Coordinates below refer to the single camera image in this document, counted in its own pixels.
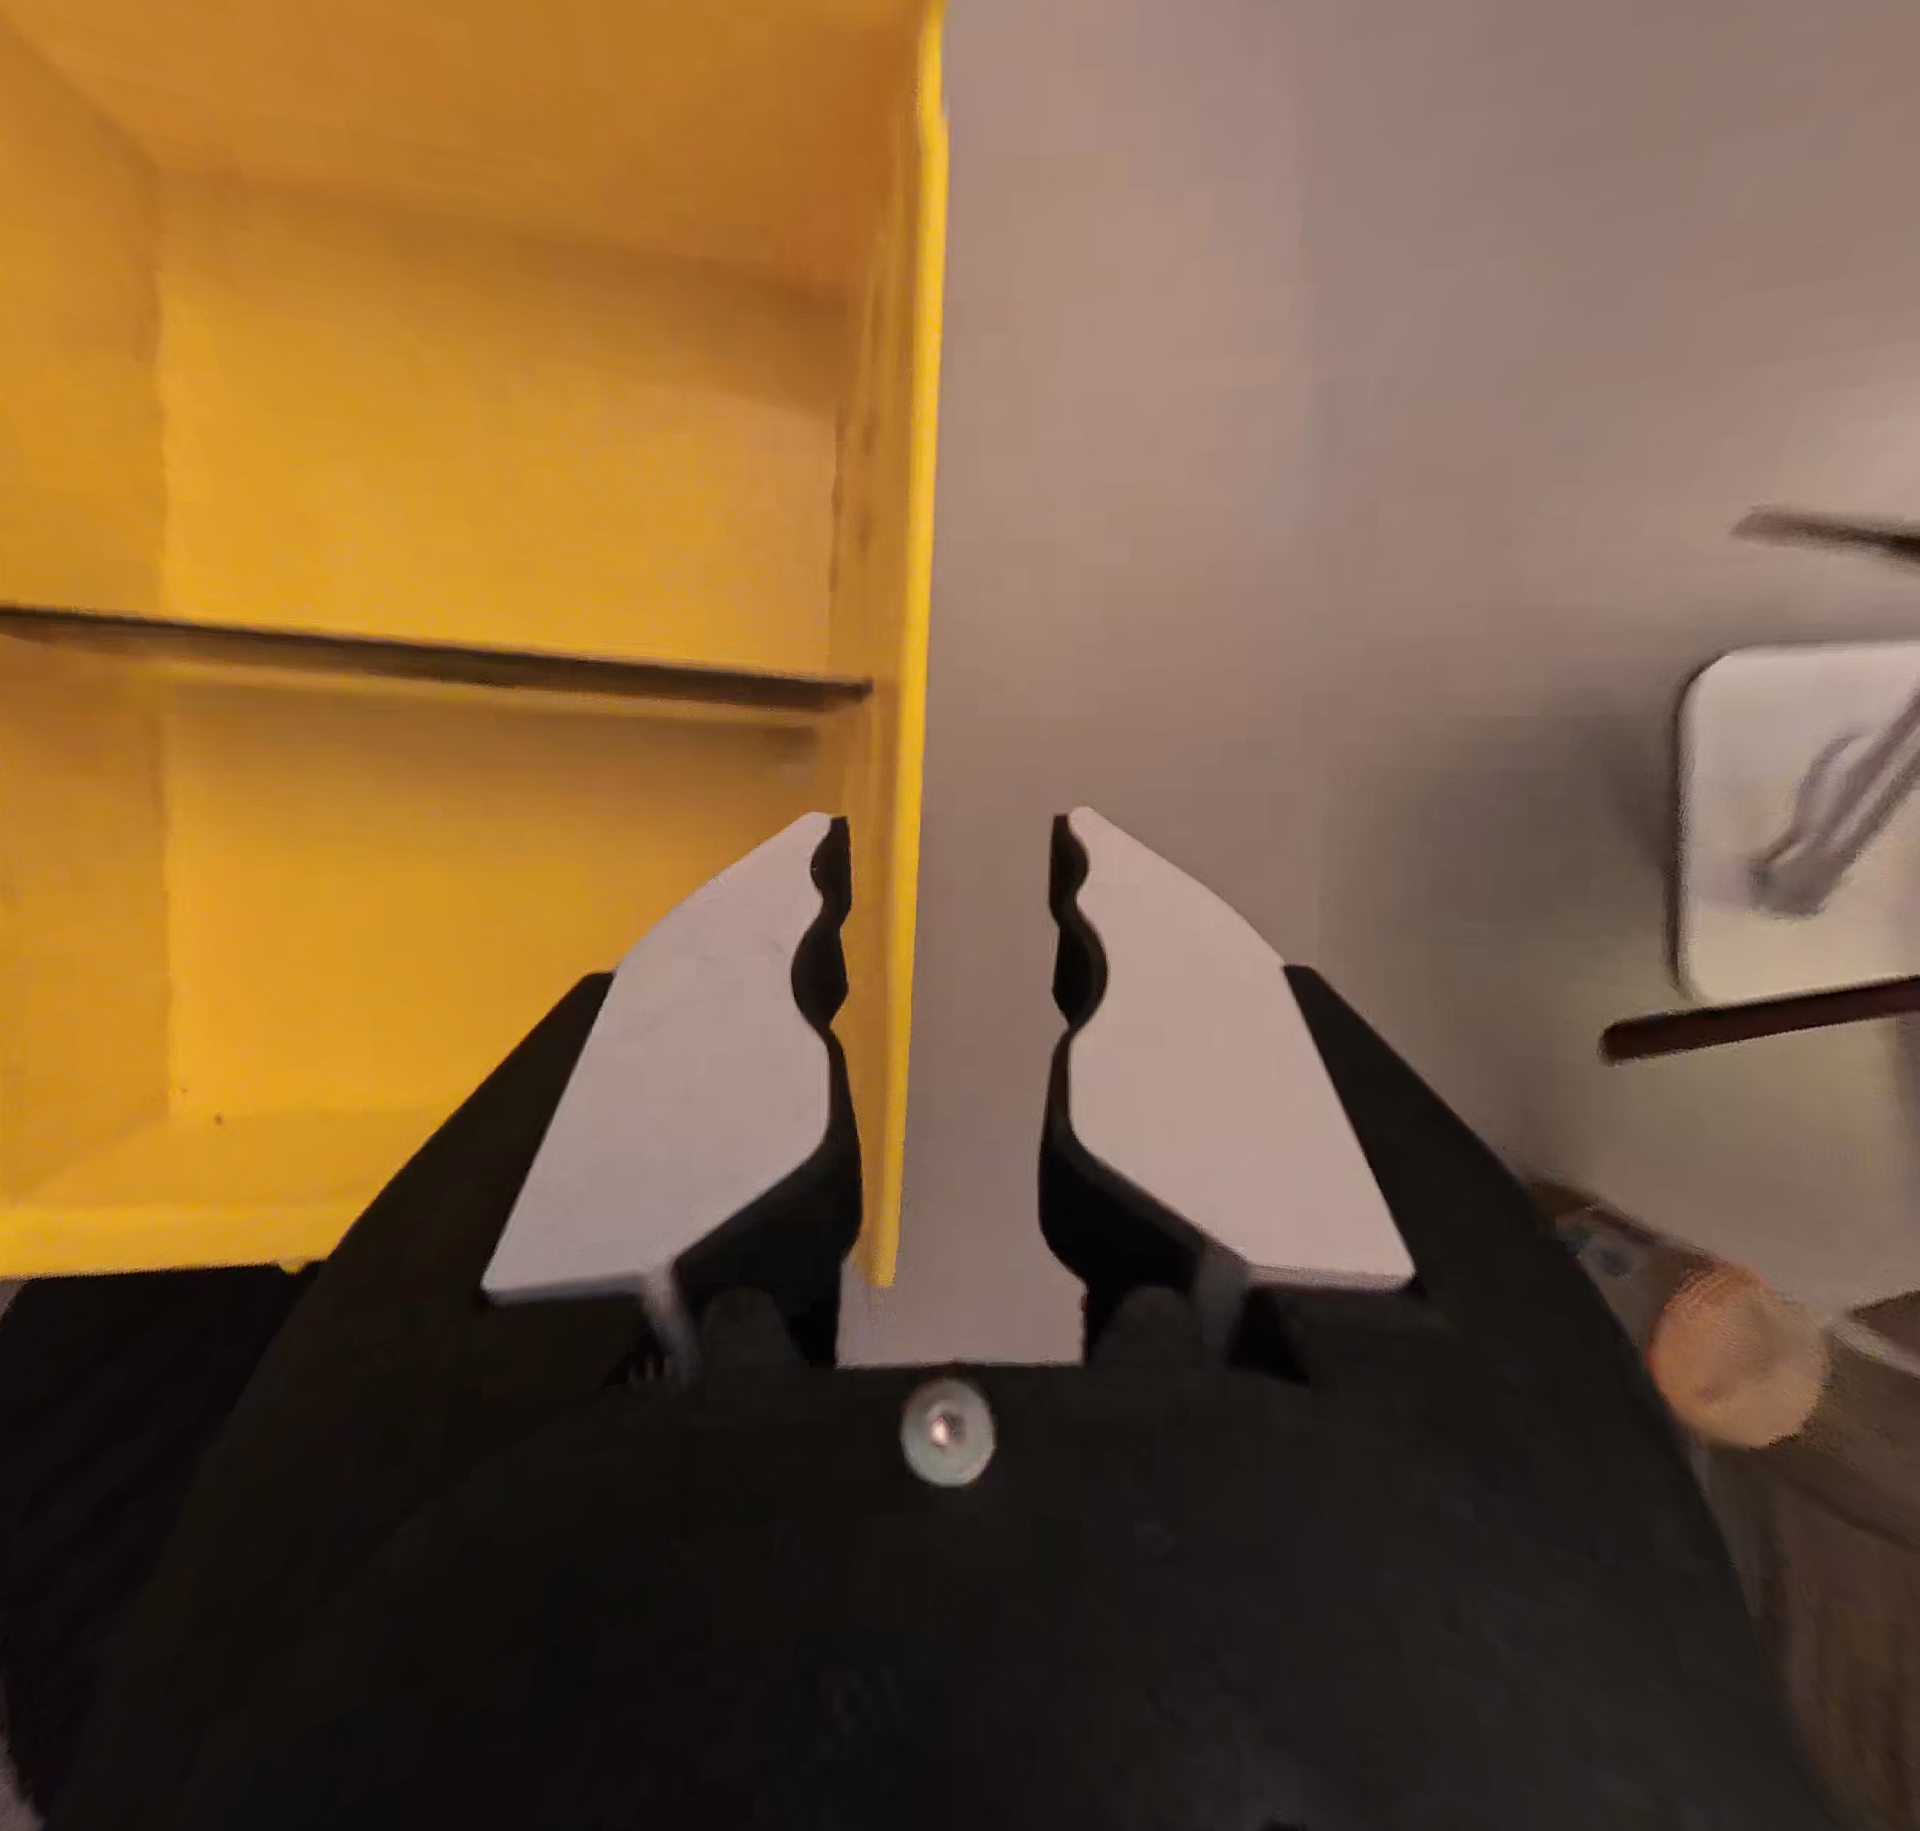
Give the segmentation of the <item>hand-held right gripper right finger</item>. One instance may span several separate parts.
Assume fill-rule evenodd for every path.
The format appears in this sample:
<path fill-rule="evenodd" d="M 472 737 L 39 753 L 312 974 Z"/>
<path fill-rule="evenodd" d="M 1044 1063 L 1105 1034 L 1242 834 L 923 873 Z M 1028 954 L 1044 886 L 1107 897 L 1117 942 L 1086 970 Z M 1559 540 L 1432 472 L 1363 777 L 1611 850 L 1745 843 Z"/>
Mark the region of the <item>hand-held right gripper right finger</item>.
<path fill-rule="evenodd" d="M 1053 1002 L 1041 1221 L 1098 1354 L 1142 1293 L 1202 1354 L 1269 1298 L 1405 1301 L 1416 1264 L 1280 949 L 1090 807 L 1048 838 Z"/>

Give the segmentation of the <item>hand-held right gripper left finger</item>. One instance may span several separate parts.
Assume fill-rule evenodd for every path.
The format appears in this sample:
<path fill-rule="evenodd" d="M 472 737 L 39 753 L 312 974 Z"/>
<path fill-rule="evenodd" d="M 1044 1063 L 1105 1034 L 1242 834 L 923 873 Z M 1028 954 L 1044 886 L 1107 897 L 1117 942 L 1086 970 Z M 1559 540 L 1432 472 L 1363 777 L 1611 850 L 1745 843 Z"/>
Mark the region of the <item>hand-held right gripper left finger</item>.
<path fill-rule="evenodd" d="M 861 1230 L 849 1064 L 849 823 L 804 814 L 621 960 L 491 1248 L 494 1305 L 634 1298 L 691 1366 L 730 1293 L 834 1364 Z"/>

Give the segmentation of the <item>yellow plastic bin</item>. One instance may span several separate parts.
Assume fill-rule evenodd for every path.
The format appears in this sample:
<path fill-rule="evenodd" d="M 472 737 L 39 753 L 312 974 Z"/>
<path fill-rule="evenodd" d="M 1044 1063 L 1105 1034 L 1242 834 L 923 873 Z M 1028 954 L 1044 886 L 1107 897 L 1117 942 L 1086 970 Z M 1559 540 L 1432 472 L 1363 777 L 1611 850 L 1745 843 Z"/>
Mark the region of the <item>yellow plastic bin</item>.
<path fill-rule="evenodd" d="M 4 639 L 4 1276 L 321 1258 L 580 974 L 853 830 L 899 1248 L 945 0 L 4 0 L 4 605 L 870 677 L 828 716 Z"/>

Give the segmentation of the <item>blurred tan round object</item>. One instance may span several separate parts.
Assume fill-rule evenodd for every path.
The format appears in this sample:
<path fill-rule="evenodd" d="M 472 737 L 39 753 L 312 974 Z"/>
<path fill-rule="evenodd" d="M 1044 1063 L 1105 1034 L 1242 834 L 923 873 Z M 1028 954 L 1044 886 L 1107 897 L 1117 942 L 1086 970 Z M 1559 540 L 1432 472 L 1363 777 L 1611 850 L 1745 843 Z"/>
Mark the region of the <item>blurred tan round object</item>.
<path fill-rule="evenodd" d="M 1760 1273 L 1703 1264 L 1652 1320 L 1646 1366 L 1687 1432 L 1760 1453 L 1813 1422 L 1832 1348 L 1820 1320 Z"/>

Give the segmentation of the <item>white monitor stand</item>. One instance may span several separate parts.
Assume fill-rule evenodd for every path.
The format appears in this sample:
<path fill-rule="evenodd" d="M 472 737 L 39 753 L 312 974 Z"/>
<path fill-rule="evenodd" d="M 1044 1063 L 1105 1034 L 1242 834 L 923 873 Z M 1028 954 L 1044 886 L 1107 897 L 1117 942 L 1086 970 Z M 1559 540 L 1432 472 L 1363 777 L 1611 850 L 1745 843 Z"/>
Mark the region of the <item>white monitor stand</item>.
<path fill-rule="evenodd" d="M 1677 703 L 1675 789 L 1693 1002 L 1918 979 L 1918 641 L 1718 657 Z"/>

